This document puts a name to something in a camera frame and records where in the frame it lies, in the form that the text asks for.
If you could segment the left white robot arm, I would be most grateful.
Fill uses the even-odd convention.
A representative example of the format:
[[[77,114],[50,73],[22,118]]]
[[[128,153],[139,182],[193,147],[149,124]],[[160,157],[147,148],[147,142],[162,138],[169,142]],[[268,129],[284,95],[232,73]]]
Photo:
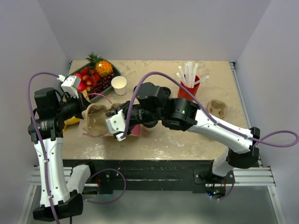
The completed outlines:
[[[52,87],[36,91],[34,99],[36,109],[31,112],[28,133],[38,156],[42,192],[33,218],[58,222],[82,214],[85,183],[92,183],[97,177],[90,162],[80,162],[72,168],[67,181],[62,156],[64,122],[72,117],[83,118],[82,111],[90,103],[81,93],[73,98]]]

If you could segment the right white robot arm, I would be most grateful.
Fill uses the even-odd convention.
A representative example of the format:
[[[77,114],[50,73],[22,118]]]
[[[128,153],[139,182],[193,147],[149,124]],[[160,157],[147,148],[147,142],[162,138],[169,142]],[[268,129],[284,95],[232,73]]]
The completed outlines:
[[[116,114],[121,117],[122,124],[129,121],[129,128],[135,125],[155,126],[158,121],[164,127],[177,131],[188,131],[209,137],[225,146],[227,150],[211,162],[208,171],[199,173],[205,181],[219,183],[234,168],[248,169],[255,165],[259,158],[259,149],[254,146],[251,137],[258,137],[258,128],[243,129],[234,125],[226,125],[221,119],[205,113],[197,104],[185,98],[170,98],[170,89],[143,83],[137,90],[138,104],[133,105],[131,115],[129,102],[121,104]]]

